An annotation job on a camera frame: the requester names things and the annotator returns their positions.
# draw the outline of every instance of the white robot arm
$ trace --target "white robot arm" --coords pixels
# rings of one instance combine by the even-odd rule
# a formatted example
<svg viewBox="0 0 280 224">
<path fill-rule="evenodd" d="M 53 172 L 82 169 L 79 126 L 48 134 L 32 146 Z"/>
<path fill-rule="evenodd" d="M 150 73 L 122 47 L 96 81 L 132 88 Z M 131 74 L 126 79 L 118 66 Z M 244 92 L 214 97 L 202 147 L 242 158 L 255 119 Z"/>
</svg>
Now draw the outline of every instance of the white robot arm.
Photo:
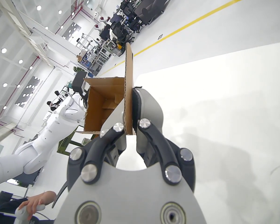
<svg viewBox="0 0 280 224">
<path fill-rule="evenodd" d="M 0 157 L 0 183 L 23 172 L 32 174 L 42 168 L 55 145 L 70 135 L 84 119 L 85 111 L 78 93 L 66 97 L 35 140 L 19 147 L 13 155 Z"/>
</svg>

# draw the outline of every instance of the white panel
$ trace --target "white panel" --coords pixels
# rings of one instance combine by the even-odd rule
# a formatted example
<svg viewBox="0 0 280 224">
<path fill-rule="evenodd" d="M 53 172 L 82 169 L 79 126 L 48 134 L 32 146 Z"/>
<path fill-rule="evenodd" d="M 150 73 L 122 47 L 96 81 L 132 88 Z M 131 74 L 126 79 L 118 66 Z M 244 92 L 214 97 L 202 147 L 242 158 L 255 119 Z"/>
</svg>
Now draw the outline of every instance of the white panel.
<svg viewBox="0 0 280 224">
<path fill-rule="evenodd" d="M 207 223 L 280 223 L 280 43 L 143 74 L 135 85 L 161 105 L 164 135 L 193 152 Z"/>
</svg>

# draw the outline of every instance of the black chair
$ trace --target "black chair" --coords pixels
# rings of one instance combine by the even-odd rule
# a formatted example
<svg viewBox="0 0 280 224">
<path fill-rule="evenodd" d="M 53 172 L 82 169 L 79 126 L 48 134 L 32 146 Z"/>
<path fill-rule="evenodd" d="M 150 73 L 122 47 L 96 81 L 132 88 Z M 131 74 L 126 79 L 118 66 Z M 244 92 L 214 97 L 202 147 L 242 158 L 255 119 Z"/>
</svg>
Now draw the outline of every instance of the black chair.
<svg viewBox="0 0 280 224">
<path fill-rule="evenodd" d="M 117 37 L 117 40 L 122 44 L 130 43 L 135 38 L 130 38 L 129 33 L 120 22 L 112 23 L 111 30 L 113 34 Z"/>
</svg>

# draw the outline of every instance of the floor marking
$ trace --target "floor marking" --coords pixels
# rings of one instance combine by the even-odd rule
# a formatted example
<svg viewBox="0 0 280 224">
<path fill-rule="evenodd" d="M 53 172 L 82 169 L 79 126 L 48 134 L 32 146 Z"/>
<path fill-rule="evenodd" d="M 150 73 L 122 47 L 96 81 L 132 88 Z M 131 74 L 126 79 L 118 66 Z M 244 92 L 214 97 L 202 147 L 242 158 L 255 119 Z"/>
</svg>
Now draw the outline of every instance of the floor marking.
<svg viewBox="0 0 280 224">
<path fill-rule="evenodd" d="M 193 24 L 195 24 L 195 23 L 197 23 L 197 22 L 199 22 L 199 21 L 201 21 L 201 20 L 203 20 L 203 19 L 205 19 L 205 18 L 211 16 L 212 14 L 214 14 L 214 13 L 216 13 L 216 12 L 219 12 L 219 11 L 223 10 L 224 8 L 227 8 L 227 7 L 229 7 L 229 6 L 231 6 L 231 5 L 235 4 L 235 3 L 237 3 L 237 2 L 239 2 L 239 1 L 242 1 L 242 0 L 232 0 L 232 1 L 230 1 L 230 2 L 228 2 L 228 3 L 226 3 L 226 4 L 224 4 L 224 5 L 222 5 L 222 6 L 218 7 L 218 8 L 216 8 L 216 9 L 214 9 L 214 10 L 208 12 L 207 14 L 202 15 L 201 17 L 199 17 L 199 18 L 193 20 L 192 22 L 190 22 L 190 23 L 184 25 L 183 27 L 177 29 L 176 31 L 173 31 L 172 33 L 168 34 L 167 36 L 161 38 L 161 39 L 158 40 L 157 42 L 154 42 L 154 43 L 151 44 L 150 46 L 148 46 L 148 47 L 142 49 L 142 50 L 139 51 L 138 53 L 134 54 L 134 57 L 137 56 L 137 55 L 139 55 L 139 54 L 141 54 L 142 52 L 148 50 L 149 48 L 151 48 L 151 47 L 153 47 L 153 46 L 159 44 L 160 42 L 166 40 L 167 38 L 173 36 L 174 34 L 176 34 L 176 33 L 180 32 L 180 31 L 182 31 L 182 30 L 188 28 L 189 26 L 191 26 L 191 25 L 193 25 Z M 122 62 L 120 62 L 120 63 L 118 63 L 116 66 L 111 67 L 111 68 L 110 68 L 109 70 L 107 70 L 106 72 L 100 74 L 100 76 L 101 76 L 101 75 L 104 75 L 105 73 L 109 72 L 110 70 L 114 69 L 115 67 L 121 65 L 121 64 L 124 63 L 124 62 L 125 62 L 125 60 L 122 61 Z"/>
</svg>

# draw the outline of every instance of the cardboard box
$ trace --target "cardboard box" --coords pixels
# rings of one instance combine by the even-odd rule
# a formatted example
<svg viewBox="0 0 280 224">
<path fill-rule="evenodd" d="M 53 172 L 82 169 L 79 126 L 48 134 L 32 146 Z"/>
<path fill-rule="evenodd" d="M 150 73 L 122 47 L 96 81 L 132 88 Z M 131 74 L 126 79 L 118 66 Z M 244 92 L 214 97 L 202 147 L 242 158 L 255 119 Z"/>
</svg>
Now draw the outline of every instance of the cardboard box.
<svg viewBox="0 0 280 224">
<path fill-rule="evenodd" d="M 132 135 L 132 88 L 133 88 L 133 53 L 126 44 L 124 78 L 84 79 L 89 83 L 88 107 L 85 117 L 84 132 L 100 134 L 102 125 L 113 110 L 124 99 L 124 130 Z"/>
</svg>

